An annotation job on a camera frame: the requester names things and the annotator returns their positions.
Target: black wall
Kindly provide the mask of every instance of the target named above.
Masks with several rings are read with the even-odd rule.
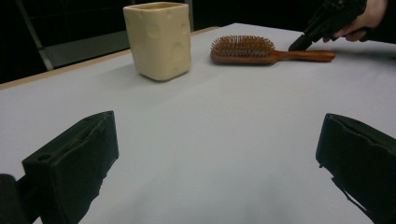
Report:
[[[194,28],[224,26],[234,22],[302,31],[321,0],[195,0]]]
[[[2,1],[0,29],[0,83],[46,71],[14,0]]]
[[[130,0],[23,0],[43,46],[125,29],[122,8]]]

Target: cup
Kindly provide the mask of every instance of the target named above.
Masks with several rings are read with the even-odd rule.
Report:
[[[122,9],[136,70],[165,81],[191,68],[189,5],[154,2]]]

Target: table surface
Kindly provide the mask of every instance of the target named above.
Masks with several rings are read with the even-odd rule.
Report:
[[[235,23],[194,35],[191,70],[167,82],[139,75],[123,52],[4,84],[0,172],[21,178],[21,160],[113,110],[120,158],[80,223],[372,223],[315,153],[327,113],[396,136],[396,46],[338,39],[309,48],[334,50],[331,63],[213,64],[223,35],[286,50],[301,33]]]

